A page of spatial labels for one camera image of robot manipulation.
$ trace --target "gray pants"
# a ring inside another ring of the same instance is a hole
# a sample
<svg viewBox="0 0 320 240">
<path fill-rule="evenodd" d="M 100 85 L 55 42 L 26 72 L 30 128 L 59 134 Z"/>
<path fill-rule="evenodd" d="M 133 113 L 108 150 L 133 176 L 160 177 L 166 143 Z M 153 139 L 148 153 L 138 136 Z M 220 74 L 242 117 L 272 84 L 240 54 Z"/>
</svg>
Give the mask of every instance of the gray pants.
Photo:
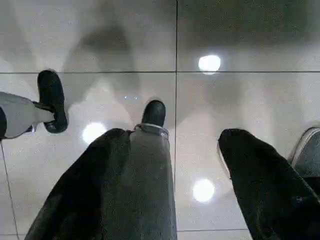
<svg viewBox="0 0 320 240">
<path fill-rule="evenodd" d="M 137 125 L 130 135 L 130 156 L 121 181 L 123 195 L 128 189 L 134 193 L 128 200 L 140 213 L 132 218 L 136 235 L 131 232 L 131 239 L 177 239 L 168 137 L 166 129 L 145 123 Z M 118 237 L 125 239 L 128 235 Z"/>
<path fill-rule="evenodd" d="M 15 138 L 38 123 L 54 120 L 52 112 L 37 108 L 22 96 L 0 92 L 0 138 Z"/>
</svg>

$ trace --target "shoe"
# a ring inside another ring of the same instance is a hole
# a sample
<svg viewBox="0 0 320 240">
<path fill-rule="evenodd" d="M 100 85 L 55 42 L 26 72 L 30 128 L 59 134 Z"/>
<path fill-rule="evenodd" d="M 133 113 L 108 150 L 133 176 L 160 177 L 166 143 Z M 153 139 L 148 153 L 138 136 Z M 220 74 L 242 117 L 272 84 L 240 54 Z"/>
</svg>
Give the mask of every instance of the shoe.
<svg viewBox="0 0 320 240">
<path fill-rule="evenodd" d="M 51 70 L 44 70 L 37 78 L 40 104 L 52 107 L 54 121 L 44 122 L 49 133 L 58 134 L 68 127 L 65 112 L 65 95 L 59 76 Z"/>
<path fill-rule="evenodd" d="M 163 127 L 166 118 L 166 106 L 159 100 L 152 100 L 144 109 L 142 123 Z"/>
<path fill-rule="evenodd" d="M 320 127 L 312 127 L 302 135 L 291 166 L 303 178 L 320 177 Z"/>
</svg>

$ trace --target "black shoe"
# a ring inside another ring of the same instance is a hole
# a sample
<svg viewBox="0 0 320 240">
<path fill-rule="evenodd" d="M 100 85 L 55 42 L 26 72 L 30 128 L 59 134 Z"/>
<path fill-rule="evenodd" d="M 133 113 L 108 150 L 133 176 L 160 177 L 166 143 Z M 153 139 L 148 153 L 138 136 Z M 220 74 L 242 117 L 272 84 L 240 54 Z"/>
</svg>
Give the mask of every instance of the black shoe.
<svg viewBox="0 0 320 240">
<path fill-rule="evenodd" d="M 142 117 L 143 124 L 164 126 L 166 118 L 166 106 L 159 100 L 152 100 L 145 107 Z"/>
<path fill-rule="evenodd" d="M 68 121 L 65 112 L 65 95 L 59 76 L 51 70 L 44 70 L 37 78 L 40 104 L 52 107 L 54 121 L 45 122 L 44 126 L 49 133 L 58 134 L 65 131 Z"/>
</svg>

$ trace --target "glossy floor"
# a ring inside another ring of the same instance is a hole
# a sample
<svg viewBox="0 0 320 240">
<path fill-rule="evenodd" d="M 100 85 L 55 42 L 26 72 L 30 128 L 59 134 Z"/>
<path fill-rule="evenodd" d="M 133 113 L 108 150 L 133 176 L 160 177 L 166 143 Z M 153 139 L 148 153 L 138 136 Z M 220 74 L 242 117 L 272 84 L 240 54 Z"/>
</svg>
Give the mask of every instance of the glossy floor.
<svg viewBox="0 0 320 240">
<path fill-rule="evenodd" d="M 4 140 L 0 240 L 23 239 L 61 174 L 104 130 L 167 106 L 180 240 L 250 240 L 218 160 L 225 128 L 288 158 L 319 124 L 316 0 L 2 0 L 0 91 L 38 99 L 37 73 L 61 77 L 69 128 Z"/>
</svg>

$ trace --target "gray shoe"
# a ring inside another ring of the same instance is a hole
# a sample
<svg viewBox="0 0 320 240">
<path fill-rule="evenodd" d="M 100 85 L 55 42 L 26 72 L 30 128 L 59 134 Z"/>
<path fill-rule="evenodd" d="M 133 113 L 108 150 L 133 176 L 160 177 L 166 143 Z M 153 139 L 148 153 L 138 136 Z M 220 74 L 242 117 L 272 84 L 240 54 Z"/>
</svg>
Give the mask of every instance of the gray shoe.
<svg viewBox="0 0 320 240">
<path fill-rule="evenodd" d="M 303 178 L 320 177 L 320 127 L 312 127 L 302 135 L 291 165 Z"/>
</svg>

